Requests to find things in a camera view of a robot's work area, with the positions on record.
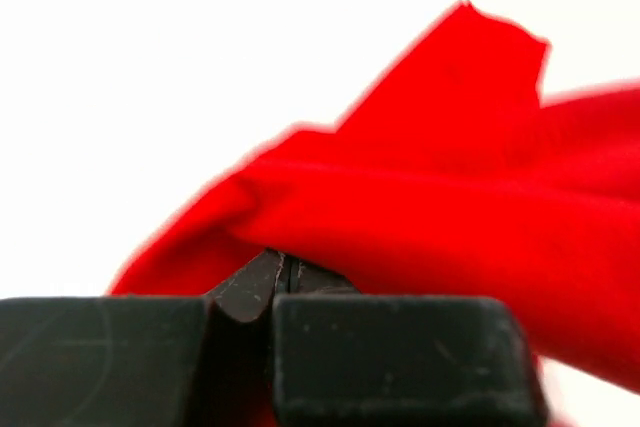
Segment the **red t shirt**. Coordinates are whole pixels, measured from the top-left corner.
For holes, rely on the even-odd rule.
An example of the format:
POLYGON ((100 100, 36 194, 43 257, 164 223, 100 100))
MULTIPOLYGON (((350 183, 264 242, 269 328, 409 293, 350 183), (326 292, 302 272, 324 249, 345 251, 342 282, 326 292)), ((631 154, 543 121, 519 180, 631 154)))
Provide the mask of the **red t shirt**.
POLYGON ((541 104, 546 49, 457 4, 339 127, 205 190, 110 295, 204 295, 272 250, 367 295, 495 299, 536 372, 546 356, 637 391, 639 88, 541 104))

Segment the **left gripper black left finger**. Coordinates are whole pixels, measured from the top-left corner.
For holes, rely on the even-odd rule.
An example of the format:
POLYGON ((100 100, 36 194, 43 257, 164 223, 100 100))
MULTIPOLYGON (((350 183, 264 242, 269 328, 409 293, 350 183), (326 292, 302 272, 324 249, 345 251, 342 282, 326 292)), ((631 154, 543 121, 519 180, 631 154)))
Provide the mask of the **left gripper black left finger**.
POLYGON ((1 303, 5 426, 270 425, 267 250, 207 294, 1 303))

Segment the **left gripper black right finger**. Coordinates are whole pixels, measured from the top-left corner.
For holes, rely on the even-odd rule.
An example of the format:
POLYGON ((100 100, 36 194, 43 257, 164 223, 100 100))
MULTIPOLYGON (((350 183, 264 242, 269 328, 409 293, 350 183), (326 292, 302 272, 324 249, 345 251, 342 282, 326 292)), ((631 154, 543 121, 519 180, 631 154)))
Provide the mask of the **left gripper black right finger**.
POLYGON ((272 304, 282 426, 545 426, 526 336, 500 301, 367 295, 287 258, 272 304))

